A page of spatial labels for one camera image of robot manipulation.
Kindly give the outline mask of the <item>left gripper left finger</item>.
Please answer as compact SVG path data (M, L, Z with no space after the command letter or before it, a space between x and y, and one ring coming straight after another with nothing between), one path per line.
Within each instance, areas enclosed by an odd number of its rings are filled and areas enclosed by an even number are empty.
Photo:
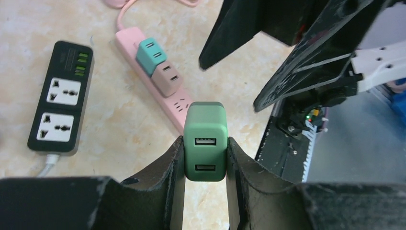
M183 138L118 182L109 176L13 177L0 181L3 230L180 230Z

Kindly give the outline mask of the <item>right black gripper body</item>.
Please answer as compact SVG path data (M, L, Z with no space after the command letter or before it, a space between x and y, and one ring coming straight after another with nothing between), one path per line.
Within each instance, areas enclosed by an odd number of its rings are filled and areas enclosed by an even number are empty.
M262 6L262 32L293 46L303 37L328 0L264 0Z

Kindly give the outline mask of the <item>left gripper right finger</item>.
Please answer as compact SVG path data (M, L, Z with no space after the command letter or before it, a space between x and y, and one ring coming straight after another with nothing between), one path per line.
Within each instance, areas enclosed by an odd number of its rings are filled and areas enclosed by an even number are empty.
M226 191L232 230L403 230L404 184L293 184L228 139Z

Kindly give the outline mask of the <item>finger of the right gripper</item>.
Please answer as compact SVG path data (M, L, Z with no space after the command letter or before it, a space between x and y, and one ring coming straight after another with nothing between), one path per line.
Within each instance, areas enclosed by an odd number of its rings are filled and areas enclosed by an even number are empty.
M207 70L251 40L261 30L262 0L224 0L199 55Z
M337 81L388 0L330 0L254 100L255 112Z

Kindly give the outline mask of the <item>light green charger plug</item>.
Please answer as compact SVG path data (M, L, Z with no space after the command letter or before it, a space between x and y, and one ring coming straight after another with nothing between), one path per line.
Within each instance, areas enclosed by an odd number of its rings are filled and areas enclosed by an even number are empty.
M219 182L226 174L228 128L220 102L193 102L184 131L185 175L190 181Z

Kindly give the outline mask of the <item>pink charger plug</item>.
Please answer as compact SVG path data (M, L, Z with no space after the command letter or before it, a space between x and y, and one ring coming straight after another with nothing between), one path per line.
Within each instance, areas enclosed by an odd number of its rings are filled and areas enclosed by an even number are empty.
M151 80L164 98L173 95L183 84L183 77L169 61L157 65Z

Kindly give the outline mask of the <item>pink power strip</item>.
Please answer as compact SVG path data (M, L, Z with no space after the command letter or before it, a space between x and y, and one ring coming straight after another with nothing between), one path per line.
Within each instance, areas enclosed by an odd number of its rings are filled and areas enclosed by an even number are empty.
M151 93L153 98L160 105L172 124L180 134L183 133L187 110L193 100L181 86L173 95L164 98L155 87L151 77L148 76L136 61L136 52L141 41L147 39L137 27L130 27L120 30L115 34L115 41L123 57L127 60L132 69L137 73L139 79Z

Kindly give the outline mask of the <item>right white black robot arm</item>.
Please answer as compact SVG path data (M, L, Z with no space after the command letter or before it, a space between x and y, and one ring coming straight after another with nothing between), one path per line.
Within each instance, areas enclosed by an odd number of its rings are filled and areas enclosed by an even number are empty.
M403 0L225 0L199 56L208 69L258 33L292 47L256 97L259 112L285 99L293 114L334 106L405 77Z

